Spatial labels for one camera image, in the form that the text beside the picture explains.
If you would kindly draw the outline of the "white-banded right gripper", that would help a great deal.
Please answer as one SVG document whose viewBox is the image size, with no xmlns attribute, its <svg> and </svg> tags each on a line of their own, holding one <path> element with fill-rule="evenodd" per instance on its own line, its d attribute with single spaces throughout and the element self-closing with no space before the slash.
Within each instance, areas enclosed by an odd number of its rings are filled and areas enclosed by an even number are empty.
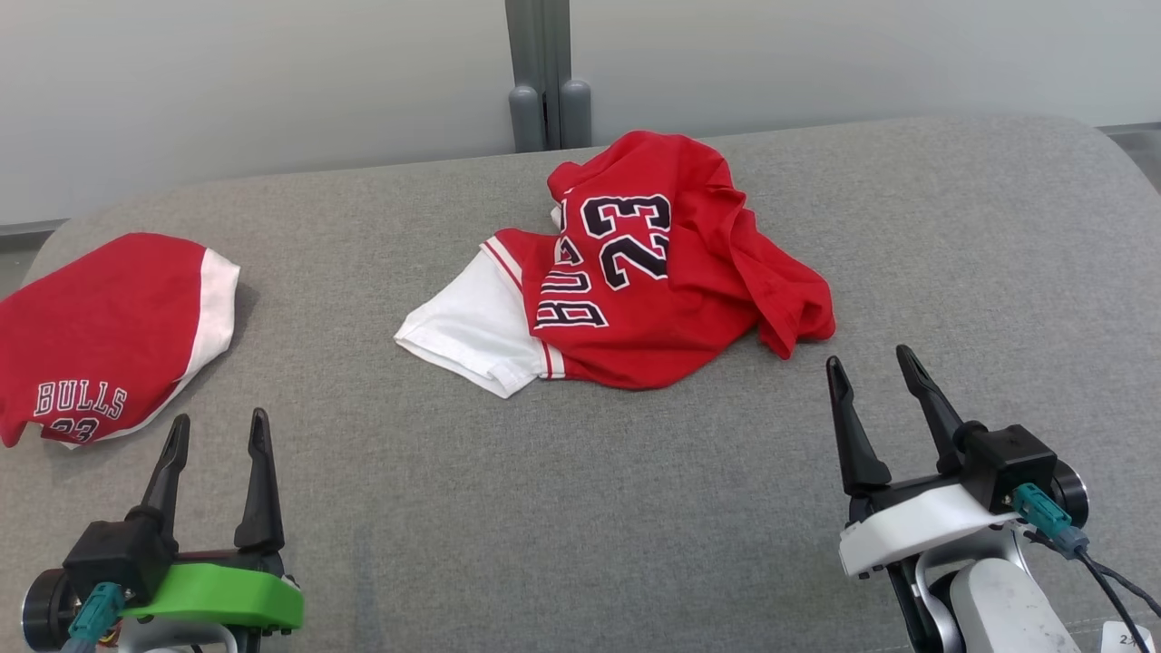
<svg viewBox="0 0 1161 653">
<path fill-rule="evenodd" d="M 924 412 L 938 452 L 938 473 L 957 474 L 962 461 L 953 436 L 962 426 L 961 417 L 910 346 L 897 346 L 897 364 L 908 392 Z M 853 385 L 838 356 L 825 359 L 825 383 L 843 491 L 849 497 L 880 491 L 893 479 L 887 464 L 878 459 L 854 410 Z M 1016 521 L 1015 512 L 990 512 L 960 483 L 933 487 L 853 521 L 839 533 L 839 560 L 846 576 L 858 576 L 1009 521 Z"/>
</svg>

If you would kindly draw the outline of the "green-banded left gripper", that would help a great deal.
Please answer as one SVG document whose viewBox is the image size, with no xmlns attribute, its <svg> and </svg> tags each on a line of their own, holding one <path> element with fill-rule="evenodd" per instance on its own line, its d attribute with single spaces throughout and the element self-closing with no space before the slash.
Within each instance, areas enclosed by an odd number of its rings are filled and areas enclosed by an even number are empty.
<svg viewBox="0 0 1161 653">
<path fill-rule="evenodd" d="M 176 545 L 176 496 L 189 449 L 190 418 L 178 414 L 136 507 L 136 517 L 150 521 L 166 545 Z M 241 552 L 185 555 L 170 567 L 149 604 L 128 605 L 122 611 L 125 619 L 199 620 L 261 632 L 303 627 L 307 600 L 287 575 L 282 555 L 257 553 L 279 552 L 284 546 L 271 422 L 262 408 L 255 408 L 250 417 L 248 458 L 248 491 L 243 521 L 235 530 L 235 546 Z"/>
</svg>

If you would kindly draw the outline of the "red Bulls shorts white stripe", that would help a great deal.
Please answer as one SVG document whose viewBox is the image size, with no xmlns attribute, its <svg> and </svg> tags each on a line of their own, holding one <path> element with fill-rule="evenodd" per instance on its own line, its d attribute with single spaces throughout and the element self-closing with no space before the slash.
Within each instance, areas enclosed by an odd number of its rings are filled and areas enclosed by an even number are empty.
<svg viewBox="0 0 1161 653">
<path fill-rule="evenodd" d="M 238 265 L 128 234 L 0 301 L 0 444 L 137 433 L 235 335 Z"/>
</svg>

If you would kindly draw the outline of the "red Bulls shirt white sleeves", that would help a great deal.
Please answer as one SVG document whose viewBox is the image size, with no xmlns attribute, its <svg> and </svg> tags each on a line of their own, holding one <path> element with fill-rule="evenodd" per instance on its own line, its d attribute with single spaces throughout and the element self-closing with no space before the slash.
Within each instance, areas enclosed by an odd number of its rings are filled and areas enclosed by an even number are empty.
<svg viewBox="0 0 1161 653">
<path fill-rule="evenodd" d="M 760 232 L 712 146 L 627 132 L 547 185 L 556 232 L 483 241 L 398 346 L 509 399 L 536 380 L 663 388 L 752 329 L 783 359 L 836 330 L 824 277 Z"/>
</svg>

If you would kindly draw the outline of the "grey fabric sofa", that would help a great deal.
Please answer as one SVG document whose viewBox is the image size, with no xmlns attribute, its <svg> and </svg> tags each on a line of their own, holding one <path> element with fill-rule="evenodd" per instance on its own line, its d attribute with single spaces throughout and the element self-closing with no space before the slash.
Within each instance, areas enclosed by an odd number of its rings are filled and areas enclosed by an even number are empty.
<svg viewBox="0 0 1161 653">
<path fill-rule="evenodd" d="M 839 356 L 897 480 L 933 471 L 895 358 L 962 418 L 1021 424 L 1088 487 L 1099 562 L 1161 600 L 1161 193 L 1063 117 L 911 117 L 711 139 L 760 230 L 828 280 L 836 335 L 747 336 L 644 393 L 497 399 L 394 343 L 502 228 L 548 230 L 547 177 L 589 150 L 203 182 L 63 224 L 26 282 L 170 234 L 241 268 L 232 347 L 150 426 L 0 447 L 0 650 L 41 571 L 140 500 L 192 419 L 175 534 L 228 547 L 250 412 L 272 421 L 307 625 L 264 653 L 896 653 L 889 582 L 844 575 L 824 363 Z"/>
</svg>

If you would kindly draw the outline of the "aluminium partition post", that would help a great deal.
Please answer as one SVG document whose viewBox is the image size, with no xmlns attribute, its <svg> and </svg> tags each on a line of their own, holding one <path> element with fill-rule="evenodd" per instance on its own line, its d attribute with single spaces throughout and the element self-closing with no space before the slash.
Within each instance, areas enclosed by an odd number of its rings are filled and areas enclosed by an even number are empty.
<svg viewBox="0 0 1161 653">
<path fill-rule="evenodd" d="M 519 153 L 592 145 L 591 86 L 572 73 L 570 0 L 504 0 Z"/>
</svg>

